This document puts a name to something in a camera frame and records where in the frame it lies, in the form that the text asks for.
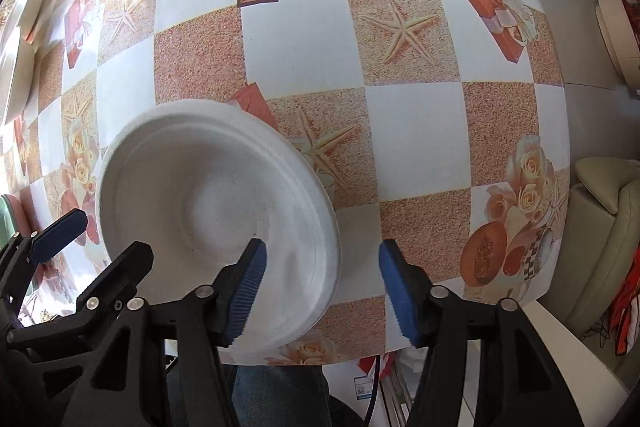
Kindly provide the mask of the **white paper bowl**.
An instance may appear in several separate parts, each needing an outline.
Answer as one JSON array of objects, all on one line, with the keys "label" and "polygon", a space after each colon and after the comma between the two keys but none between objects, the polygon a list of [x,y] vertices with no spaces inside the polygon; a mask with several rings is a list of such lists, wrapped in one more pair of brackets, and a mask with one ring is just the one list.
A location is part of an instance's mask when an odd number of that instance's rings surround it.
[{"label": "white paper bowl", "polygon": [[170,102],[126,124],[104,157],[96,221],[111,257],[135,241],[151,246],[139,291],[154,305],[211,282],[263,241],[266,272],[231,346],[250,362],[307,334],[340,275],[340,233],[318,176],[284,136],[229,104]]}]

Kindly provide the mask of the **person's legs in jeans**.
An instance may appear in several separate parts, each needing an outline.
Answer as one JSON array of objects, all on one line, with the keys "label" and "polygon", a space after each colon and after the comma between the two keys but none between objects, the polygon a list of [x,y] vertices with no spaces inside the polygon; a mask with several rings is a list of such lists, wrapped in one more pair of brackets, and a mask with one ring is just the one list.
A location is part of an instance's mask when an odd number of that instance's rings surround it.
[{"label": "person's legs in jeans", "polygon": [[239,366],[232,402],[241,426],[331,426],[320,366]]}]

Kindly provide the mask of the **green sofa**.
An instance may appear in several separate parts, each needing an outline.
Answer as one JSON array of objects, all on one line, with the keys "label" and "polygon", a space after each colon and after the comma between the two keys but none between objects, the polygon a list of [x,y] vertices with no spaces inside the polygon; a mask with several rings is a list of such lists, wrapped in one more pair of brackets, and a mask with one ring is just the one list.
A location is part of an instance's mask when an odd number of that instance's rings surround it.
[{"label": "green sofa", "polygon": [[597,323],[623,286],[639,244],[639,166],[620,158],[575,164],[564,234],[541,304],[575,336]]}]

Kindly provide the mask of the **checkered patterned tablecloth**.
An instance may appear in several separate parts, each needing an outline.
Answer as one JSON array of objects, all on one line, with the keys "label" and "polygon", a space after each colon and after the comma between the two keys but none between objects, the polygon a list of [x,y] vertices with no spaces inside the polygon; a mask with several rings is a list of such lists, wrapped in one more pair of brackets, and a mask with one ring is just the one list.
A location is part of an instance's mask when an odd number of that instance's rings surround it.
[{"label": "checkered patterned tablecloth", "polygon": [[32,320],[72,311],[107,265],[96,184],[116,135],[183,98],[278,130],[336,213],[331,306],[259,362],[401,348],[376,260],[387,237],[463,297],[528,303],[548,291],[570,139],[539,0],[43,0],[30,38],[34,84],[1,129],[1,188],[35,227],[74,207],[89,217],[47,267]]}]

